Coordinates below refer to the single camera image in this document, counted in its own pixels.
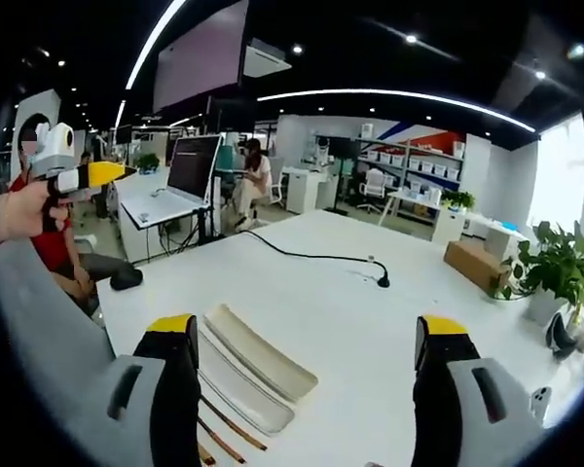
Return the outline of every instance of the curved beige panel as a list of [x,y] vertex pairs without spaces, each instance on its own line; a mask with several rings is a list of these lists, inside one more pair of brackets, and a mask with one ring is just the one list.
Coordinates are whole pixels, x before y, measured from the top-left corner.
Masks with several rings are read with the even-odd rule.
[[299,401],[318,384],[315,375],[264,341],[228,306],[217,306],[204,319],[210,331],[246,368],[288,401]]
[[199,332],[199,375],[242,418],[268,436],[294,418],[292,410],[243,375],[204,333]]

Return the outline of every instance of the hand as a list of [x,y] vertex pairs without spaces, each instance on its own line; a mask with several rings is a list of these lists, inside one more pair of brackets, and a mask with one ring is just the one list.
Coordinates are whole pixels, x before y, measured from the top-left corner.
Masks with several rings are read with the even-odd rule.
[[[0,242],[41,234],[42,209],[49,196],[48,182],[33,182],[18,192],[0,195]],[[52,207],[50,216],[61,231],[69,211],[65,206]]]
[[88,295],[92,290],[92,286],[90,285],[90,282],[92,281],[89,277],[89,273],[80,265],[74,266],[74,278],[85,294]]

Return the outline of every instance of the monitor screen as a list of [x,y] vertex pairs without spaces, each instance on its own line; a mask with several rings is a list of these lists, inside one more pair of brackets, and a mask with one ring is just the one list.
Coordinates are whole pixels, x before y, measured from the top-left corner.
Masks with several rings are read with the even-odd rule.
[[238,82],[248,0],[212,15],[158,55],[154,112]]
[[115,133],[115,141],[117,142],[117,144],[131,143],[132,127],[130,125],[119,126]]
[[329,155],[336,159],[357,159],[361,152],[358,141],[350,138],[329,138]]
[[218,135],[178,139],[166,184],[170,188],[206,199],[220,139]]

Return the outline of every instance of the blue wall stripe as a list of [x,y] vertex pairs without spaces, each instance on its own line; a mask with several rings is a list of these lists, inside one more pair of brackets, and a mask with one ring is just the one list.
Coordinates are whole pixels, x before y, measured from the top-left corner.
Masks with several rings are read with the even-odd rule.
[[[388,129],[386,132],[384,132],[377,139],[379,139],[381,141],[385,141],[387,138],[389,138],[395,134],[401,133],[405,129],[409,129],[412,126],[413,126],[412,124],[407,124],[405,122],[399,122],[396,125],[392,126],[390,129]],[[361,151],[366,151],[370,146],[372,146],[372,144],[366,145],[364,148],[361,149]]]

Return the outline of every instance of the black ceiling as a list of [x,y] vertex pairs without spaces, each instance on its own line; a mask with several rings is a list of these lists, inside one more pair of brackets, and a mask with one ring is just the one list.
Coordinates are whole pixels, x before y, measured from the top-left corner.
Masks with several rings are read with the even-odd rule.
[[[10,25],[16,25],[25,39],[12,48],[19,60],[21,96],[54,88],[63,100],[63,120],[85,127],[89,119],[99,128],[114,125],[119,104],[126,99],[122,123],[141,123],[141,117],[151,112],[158,51],[234,1],[188,0],[150,54],[133,90],[126,93],[141,47],[169,3],[89,0],[19,7]],[[478,5],[472,9],[471,2],[459,1],[437,7],[436,2],[425,1],[365,0],[346,6],[328,0],[252,0],[249,37],[286,51],[293,67],[245,79],[243,89],[255,96],[335,88],[411,90],[489,106],[539,130],[584,111],[584,59],[566,58],[567,48],[584,43],[584,2],[539,6],[511,0]],[[406,44],[403,33],[415,33],[420,43]],[[305,48],[301,56],[290,52],[295,43]],[[58,67],[59,60],[65,60],[65,66]],[[536,80],[537,67],[548,79]],[[86,109],[77,108],[77,103],[86,103]],[[191,112],[201,110],[202,103],[195,99],[163,111],[159,122],[194,115]],[[276,118],[279,109],[317,114],[320,106],[326,114],[412,123],[425,123],[430,115],[434,126],[480,135],[488,131],[494,142],[509,148],[532,139],[496,119],[407,97],[296,97],[260,104],[259,117]]]

